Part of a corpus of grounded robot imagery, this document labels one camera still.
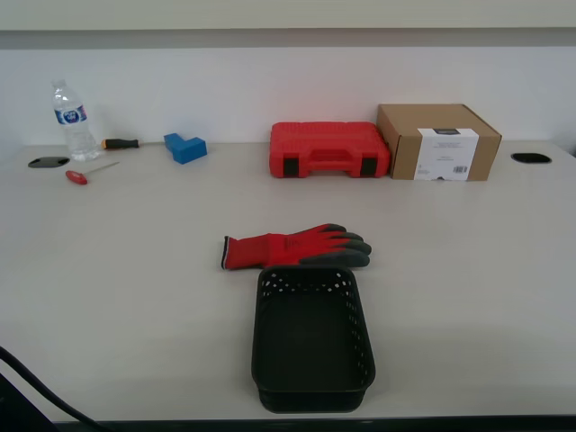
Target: cardboard box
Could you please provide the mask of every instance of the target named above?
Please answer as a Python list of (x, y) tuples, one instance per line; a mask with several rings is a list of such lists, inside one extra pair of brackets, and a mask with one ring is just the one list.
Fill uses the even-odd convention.
[(396, 179), (487, 180), (502, 140), (462, 104), (383, 104), (377, 124)]

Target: black cable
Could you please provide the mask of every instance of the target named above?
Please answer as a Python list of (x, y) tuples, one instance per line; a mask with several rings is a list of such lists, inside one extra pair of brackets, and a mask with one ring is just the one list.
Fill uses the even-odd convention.
[(0, 346), (0, 360), (3, 360), (7, 365), (12, 367), (17, 374), (19, 374), (29, 385), (31, 385), (36, 392), (44, 396), (48, 401), (52, 402), (55, 406), (66, 412), (69, 416), (72, 416), (76, 420), (84, 423), (94, 430), (100, 432), (113, 432), (112, 429), (96, 423), (94, 420), (85, 416), (80, 411), (72, 408), (67, 403), (65, 403), (61, 398), (52, 392), (51, 389), (46, 387), (42, 381), (40, 381), (36, 375), (34, 375), (26, 366), (24, 366), (20, 360), (6, 351)]

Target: white label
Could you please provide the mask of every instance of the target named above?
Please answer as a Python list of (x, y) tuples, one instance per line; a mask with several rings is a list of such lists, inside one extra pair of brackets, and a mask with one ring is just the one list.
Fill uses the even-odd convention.
[(415, 180), (467, 180), (478, 144), (472, 129), (418, 129), (422, 145)]

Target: blue plastic block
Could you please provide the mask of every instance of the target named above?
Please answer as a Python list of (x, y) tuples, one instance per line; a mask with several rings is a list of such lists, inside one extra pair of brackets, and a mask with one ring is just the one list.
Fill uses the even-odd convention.
[(164, 136), (164, 144), (172, 158), (182, 165), (208, 154), (206, 141), (199, 138), (183, 140), (177, 133), (171, 133)]

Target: red case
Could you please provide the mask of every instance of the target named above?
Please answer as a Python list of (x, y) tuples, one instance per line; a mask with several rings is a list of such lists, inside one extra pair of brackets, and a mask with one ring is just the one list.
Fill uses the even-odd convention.
[(270, 173), (307, 177), (311, 171), (346, 171), (351, 177), (388, 173), (390, 151), (368, 121), (281, 122), (272, 127)]

